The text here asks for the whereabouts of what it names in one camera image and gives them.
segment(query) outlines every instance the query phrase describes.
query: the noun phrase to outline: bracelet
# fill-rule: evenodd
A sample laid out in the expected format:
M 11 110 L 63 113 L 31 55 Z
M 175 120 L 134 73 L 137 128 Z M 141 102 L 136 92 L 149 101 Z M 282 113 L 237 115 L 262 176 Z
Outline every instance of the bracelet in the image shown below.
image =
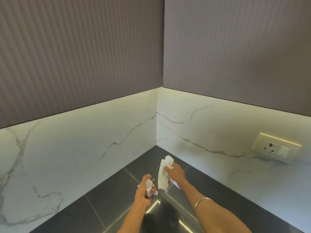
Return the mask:
M 199 200 L 197 201 L 197 203 L 195 204 L 195 206 L 194 206 L 194 212 L 195 212 L 195 213 L 196 213 L 196 207 L 197 207 L 197 205 L 198 205 L 202 200 L 211 200 L 211 201 L 213 201 L 212 199 L 207 198 L 207 197 L 204 197 L 204 198 L 199 199 Z

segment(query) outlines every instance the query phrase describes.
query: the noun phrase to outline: marble backsplash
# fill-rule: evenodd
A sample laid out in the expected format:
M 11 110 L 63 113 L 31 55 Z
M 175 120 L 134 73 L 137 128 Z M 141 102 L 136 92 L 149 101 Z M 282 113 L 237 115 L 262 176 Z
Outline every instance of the marble backsplash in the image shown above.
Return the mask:
M 0 130 L 0 232 L 29 232 L 156 144 L 156 90 Z
M 158 146 L 310 232 L 310 117 L 158 88 L 156 119 Z M 299 142 L 299 157 L 285 164 L 252 151 L 259 132 Z

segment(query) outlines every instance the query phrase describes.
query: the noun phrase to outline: electrical outlet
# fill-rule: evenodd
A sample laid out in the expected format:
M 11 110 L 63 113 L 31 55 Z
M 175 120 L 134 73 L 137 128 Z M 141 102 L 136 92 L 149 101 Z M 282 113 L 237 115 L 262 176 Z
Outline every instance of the electrical outlet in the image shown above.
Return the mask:
M 273 159 L 289 163 L 297 156 L 300 148 L 301 145 L 297 143 L 259 133 L 253 150 L 266 156 L 270 156 Z

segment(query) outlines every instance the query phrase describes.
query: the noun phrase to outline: person's left hand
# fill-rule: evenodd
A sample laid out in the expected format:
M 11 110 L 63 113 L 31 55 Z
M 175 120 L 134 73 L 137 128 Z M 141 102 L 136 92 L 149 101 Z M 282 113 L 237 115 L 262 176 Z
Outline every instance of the person's left hand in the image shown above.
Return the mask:
M 153 198 L 153 196 L 151 196 L 151 198 L 146 198 L 146 181 L 148 178 L 151 178 L 150 174 L 147 174 L 145 176 L 143 176 L 142 178 L 142 182 L 139 184 L 139 187 L 136 190 L 136 194 L 135 194 L 135 200 L 134 203 L 137 203 L 139 205 L 142 205 L 142 207 L 145 209 L 145 211 L 147 211 L 147 209 L 149 208 L 150 204 L 151 204 L 151 200 Z M 152 192 L 156 191 L 156 187 L 154 185 L 152 185 Z

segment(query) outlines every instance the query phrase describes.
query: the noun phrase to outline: ribbed cabinet door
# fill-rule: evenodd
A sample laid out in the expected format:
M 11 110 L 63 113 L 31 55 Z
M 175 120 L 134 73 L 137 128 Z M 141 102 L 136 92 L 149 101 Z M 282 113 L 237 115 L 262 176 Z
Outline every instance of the ribbed cabinet door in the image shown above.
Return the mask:
M 311 0 L 165 0 L 164 87 L 311 116 Z
M 0 0 L 0 128 L 163 84 L 163 0 Z

